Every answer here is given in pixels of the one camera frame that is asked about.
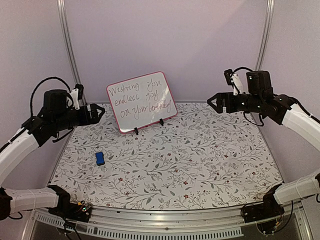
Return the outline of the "right aluminium frame post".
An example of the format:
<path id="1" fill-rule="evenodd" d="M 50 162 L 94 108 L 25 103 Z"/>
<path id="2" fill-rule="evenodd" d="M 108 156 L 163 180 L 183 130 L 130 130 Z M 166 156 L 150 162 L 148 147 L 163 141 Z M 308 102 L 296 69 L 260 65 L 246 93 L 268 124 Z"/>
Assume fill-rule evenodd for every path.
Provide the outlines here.
<path id="1" fill-rule="evenodd" d="M 262 38 L 261 38 L 260 47 L 258 51 L 257 61 L 255 64 L 255 70 L 261 70 L 263 66 L 265 54 L 268 47 L 269 36 L 272 28 L 274 9 L 275 9 L 275 0 L 267 0 Z"/>

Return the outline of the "floral patterned table mat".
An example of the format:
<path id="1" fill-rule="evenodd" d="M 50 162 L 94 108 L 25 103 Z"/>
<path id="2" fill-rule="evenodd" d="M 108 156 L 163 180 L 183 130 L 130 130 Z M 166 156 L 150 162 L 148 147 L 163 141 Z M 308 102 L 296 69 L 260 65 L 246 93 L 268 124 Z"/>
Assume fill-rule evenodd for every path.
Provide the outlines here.
<path id="1" fill-rule="evenodd" d="M 258 202 L 282 182 L 250 116 L 179 103 L 177 116 L 135 133 L 100 123 L 74 130 L 51 178 L 74 202 L 133 210 L 195 210 Z M 103 152 L 104 165 L 95 153 Z"/>

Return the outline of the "blue whiteboard eraser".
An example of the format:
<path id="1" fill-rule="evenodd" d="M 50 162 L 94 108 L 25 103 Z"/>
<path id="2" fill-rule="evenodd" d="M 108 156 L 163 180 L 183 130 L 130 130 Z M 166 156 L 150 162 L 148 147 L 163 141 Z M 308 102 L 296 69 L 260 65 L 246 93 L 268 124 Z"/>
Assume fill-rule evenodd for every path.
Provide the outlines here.
<path id="1" fill-rule="evenodd" d="M 105 164 L 104 154 L 102 151 L 96 152 L 95 157 L 96 157 L 96 165 L 97 166 L 102 166 Z"/>

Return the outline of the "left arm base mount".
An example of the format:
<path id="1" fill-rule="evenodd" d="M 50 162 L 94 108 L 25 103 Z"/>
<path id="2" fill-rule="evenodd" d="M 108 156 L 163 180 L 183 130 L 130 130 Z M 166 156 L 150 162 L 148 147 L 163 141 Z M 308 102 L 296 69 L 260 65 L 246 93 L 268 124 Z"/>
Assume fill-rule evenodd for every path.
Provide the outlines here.
<path id="1" fill-rule="evenodd" d="M 57 206 L 49 207 L 48 212 L 62 219 L 70 219 L 79 222 L 88 223 L 92 209 L 88 204 L 82 201 L 80 204 L 72 203 L 70 194 L 57 185 L 49 185 L 58 196 Z"/>

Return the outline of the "aluminium frame post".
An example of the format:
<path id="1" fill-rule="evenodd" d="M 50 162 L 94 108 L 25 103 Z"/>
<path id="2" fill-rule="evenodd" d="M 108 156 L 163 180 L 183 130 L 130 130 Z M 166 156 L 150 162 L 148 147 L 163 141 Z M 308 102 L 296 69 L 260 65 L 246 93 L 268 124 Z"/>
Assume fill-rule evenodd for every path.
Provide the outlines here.
<path id="1" fill-rule="evenodd" d="M 262 38 L 261 38 L 260 47 L 258 51 L 257 61 L 255 64 L 255 70 L 261 70 L 263 66 L 265 54 L 268 47 L 269 36 L 272 28 L 274 9 L 275 9 L 275 0 L 267 0 Z"/>
<path id="2" fill-rule="evenodd" d="M 66 49 L 72 77 L 75 84 L 82 84 L 80 74 L 78 71 L 75 53 L 73 50 L 71 34 L 69 30 L 69 25 L 68 25 L 66 4 L 64 0 L 57 0 L 56 2 L 57 2 L 57 9 L 59 14 L 62 36 L 65 44 L 65 49 Z"/>

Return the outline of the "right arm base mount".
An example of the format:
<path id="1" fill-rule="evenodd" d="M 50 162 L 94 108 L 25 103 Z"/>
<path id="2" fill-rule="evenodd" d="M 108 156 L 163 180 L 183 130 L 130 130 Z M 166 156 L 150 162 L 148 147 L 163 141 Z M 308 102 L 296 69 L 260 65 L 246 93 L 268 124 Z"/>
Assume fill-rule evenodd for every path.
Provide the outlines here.
<path id="1" fill-rule="evenodd" d="M 274 197 L 274 193 L 280 186 L 281 184 L 273 186 L 262 197 L 262 203 L 248 203 L 245 204 L 240 210 L 240 215 L 244 219 L 245 223 L 279 217 L 279 220 L 273 219 L 270 222 L 263 222 L 257 225 L 257 229 L 264 235 L 274 234 L 282 223 L 285 210 L 282 205 L 277 203 Z"/>

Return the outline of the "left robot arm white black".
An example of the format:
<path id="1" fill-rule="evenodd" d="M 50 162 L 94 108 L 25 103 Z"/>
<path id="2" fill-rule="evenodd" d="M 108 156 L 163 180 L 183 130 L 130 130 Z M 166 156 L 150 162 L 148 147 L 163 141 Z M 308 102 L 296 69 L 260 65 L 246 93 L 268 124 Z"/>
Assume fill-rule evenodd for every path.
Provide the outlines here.
<path id="1" fill-rule="evenodd" d="M 54 143 L 62 140 L 60 132 L 69 133 L 78 126 L 100 122 L 105 109 L 95 103 L 80 106 L 82 89 L 72 91 L 53 89 L 43 96 L 43 107 L 38 115 L 26 120 L 16 134 L 0 149 L 0 181 L 3 182 L 13 169 L 30 153 L 42 147 L 49 139 Z M 34 209 L 47 208 L 53 215 L 67 219 L 85 220 L 87 213 L 71 203 L 70 194 L 57 185 L 41 189 L 0 189 L 0 218 Z"/>

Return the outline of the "front aluminium rail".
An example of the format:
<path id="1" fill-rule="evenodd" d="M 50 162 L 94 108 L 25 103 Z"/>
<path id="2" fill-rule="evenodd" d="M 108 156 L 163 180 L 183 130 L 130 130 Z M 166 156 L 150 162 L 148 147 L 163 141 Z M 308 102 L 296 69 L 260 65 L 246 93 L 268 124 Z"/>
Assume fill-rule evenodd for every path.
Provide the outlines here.
<path id="1" fill-rule="evenodd" d="M 242 206 L 200 210 L 133 210 L 93 207 L 88 222 L 74 227 L 49 214 L 31 212 L 23 240 L 314 240 L 300 201 L 284 206 L 274 233 L 267 233 L 278 217 L 245 222 Z"/>

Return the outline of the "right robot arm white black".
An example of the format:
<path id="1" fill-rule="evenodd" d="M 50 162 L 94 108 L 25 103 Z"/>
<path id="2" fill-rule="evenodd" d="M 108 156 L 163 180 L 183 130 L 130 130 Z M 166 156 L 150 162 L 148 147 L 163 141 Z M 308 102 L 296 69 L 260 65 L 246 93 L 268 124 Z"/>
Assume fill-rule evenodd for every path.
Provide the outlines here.
<path id="1" fill-rule="evenodd" d="M 219 92 L 207 100 L 218 114 L 223 112 L 244 114 L 257 113 L 259 118 L 270 118 L 309 142 L 317 150 L 320 148 L 320 121 L 311 115 L 294 97 L 273 91 L 270 73 L 265 70 L 246 72 L 248 93 L 234 70 L 224 71 L 224 77 L 231 92 Z M 258 213 L 262 218 L 269 218 L 284 203 L 319 194 L 320 171 L 303 176 L 289 183 L 282 183 L 266 193 L 259 206 Z"/>

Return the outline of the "left aluminium frame post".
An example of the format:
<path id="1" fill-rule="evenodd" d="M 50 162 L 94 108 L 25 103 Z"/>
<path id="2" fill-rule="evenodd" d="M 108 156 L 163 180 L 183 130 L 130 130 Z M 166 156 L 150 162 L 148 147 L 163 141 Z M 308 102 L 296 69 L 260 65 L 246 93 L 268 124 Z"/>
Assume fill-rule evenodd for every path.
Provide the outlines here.
<path id="1" fill-rule="evenodd" d="M 82 84 L 80 74 L 78 71 L 75 53 L 73 50 L 71 34 L 69 30 L 69 25 L 68 25 L 66 4 L 64 0 L 57 0 L 56 2 L 57 2 L 57 9 L 59 14 L 62 36 L 65 44 L 65 49 L 66 49 L 72 77 L 75 84 Z"/>

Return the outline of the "pink framed whiteboard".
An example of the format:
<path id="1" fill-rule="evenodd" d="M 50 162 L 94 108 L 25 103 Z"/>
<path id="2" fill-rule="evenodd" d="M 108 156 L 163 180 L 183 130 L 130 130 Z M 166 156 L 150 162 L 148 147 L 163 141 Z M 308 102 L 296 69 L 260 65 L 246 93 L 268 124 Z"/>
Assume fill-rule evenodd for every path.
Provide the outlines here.
<path id="1" fill-rule="evenodd" d="M 178 113 L 166 76 L 161 71 L 110 84 L 106 92 L 123 134 L 160 123 Z"/>

